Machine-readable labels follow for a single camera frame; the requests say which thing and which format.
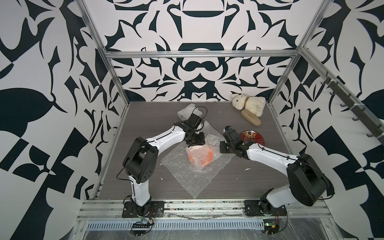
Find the orange bubble plate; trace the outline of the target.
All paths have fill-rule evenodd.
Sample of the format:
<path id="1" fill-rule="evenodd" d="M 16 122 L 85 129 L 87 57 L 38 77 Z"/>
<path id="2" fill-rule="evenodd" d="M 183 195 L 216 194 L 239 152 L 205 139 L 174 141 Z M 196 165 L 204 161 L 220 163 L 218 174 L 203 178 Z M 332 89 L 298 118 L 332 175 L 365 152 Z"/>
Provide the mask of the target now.
<path id="1" fill-rule="evenodd" d="M 198 170 L 203 170 L 215 158 L 214 147 L 211 145 L 192 146 L 186 148 L 186 152 L 190 163 Z"/>

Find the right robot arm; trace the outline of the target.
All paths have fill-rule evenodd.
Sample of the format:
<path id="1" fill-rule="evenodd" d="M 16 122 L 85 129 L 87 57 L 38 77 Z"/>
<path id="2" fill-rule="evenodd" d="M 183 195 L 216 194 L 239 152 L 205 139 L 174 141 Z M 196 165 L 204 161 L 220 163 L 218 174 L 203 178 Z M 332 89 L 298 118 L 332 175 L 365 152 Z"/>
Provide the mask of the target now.
<path id="1" fill-rule="evenodd" d="M 220 153 L 234 154 L 239 158 L 264 164 L 284 174 L 289 183 L 271 189 L 260 198 L 262 213 L 268 213 L 292 203 L 311 207 L 324 193 L 335 194 L 332 182 L 320 170 L 314 159 L 307 154 L 300 156 L 278 152 L 267 147 L 244 141 L 230 126 L 224 128 L 224 141 Z"/>

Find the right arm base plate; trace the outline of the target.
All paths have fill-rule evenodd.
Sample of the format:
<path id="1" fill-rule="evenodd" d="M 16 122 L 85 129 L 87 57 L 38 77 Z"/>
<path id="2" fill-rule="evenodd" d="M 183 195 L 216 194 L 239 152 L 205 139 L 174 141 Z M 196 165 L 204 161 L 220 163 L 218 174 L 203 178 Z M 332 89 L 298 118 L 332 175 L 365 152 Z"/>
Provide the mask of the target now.
<path id="1" fill-rule="evenodd" d="M 267 200 L 245 200 L 244 214 L 248 217 L 280 217 L 287 216 L 285 206 L 275 208 Z"/>

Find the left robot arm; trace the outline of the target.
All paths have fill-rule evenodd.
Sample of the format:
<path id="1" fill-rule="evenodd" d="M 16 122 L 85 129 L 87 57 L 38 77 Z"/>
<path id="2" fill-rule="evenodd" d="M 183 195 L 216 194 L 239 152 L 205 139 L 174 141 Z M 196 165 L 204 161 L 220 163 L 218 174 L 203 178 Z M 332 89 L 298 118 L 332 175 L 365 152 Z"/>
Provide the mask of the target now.
<path id="1" fill-rule="evenodd" d="M 202 128 L 203 119 L 191 114 L 187 120 L 174 123 L 157 136 L 147 139 L 138 137 L 134 140 L 123 161 L 123 171 L 131 183 L 131 202 L 137 210 L 146 212 L 151 204 L 149 179 L 154 174 L 158 156 L 181 142 L 185 142 L 188 147 L 203 146 L 205 135 Z"/>

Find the red floral dinner plate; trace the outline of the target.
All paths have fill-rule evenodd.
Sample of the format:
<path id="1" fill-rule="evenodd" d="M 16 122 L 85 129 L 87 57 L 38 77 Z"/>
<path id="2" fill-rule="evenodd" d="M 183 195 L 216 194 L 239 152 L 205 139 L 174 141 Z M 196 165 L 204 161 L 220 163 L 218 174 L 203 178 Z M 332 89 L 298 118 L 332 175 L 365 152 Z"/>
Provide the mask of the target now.
<path id="1" fill-rule="evenodd" d="M 250 141 L 250 142 L 253 142 L 253 143 L 258 143 L 260 144 L 261 146 L 265 146 L 265 140 L 264 138 L 262 137 L 261 134 L 259 134 L 258 132 L 256 131 L 253 131 L 253 130 L 246 130 L 246 131 L 243 131 L 241 133 L 241 138 L 244 142 L 246 141 Z"/>

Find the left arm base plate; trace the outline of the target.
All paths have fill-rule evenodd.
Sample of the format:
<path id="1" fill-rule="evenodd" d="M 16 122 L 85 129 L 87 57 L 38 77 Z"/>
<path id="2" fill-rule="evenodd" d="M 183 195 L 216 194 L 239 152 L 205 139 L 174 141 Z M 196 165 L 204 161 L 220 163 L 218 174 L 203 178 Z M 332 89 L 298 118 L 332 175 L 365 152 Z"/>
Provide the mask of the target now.
<path id="1" fill-rule="evenodd" d="M 151 217 L 162 216 L 164 214 L 164 201 L 148 201 L 144 206 L 137 205 L 134 201 L 125 202 L 122 218 Z"/>

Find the clear bubble wrap sheet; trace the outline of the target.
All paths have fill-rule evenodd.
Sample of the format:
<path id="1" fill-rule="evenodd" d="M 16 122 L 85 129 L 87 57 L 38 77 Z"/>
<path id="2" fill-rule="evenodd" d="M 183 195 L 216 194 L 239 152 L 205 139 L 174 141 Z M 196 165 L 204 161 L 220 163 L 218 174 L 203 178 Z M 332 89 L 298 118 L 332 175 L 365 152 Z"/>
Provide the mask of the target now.
<path id="1" fill-rule="evenodd" d="M 189 147 L 184 143 L 178 144 L 161 160 L 162 164 L 194 199 L 235 156 L 220 153 L 220 141 L 223 141 L 224 137 L 208 121 L 204 121 L 203 133 L 205 134 L 205 145 L 213 146 L 215 154 L 214 161 L 203 170 L 196 169 L 190 163 L 186 152 L 186 148 Z"/>

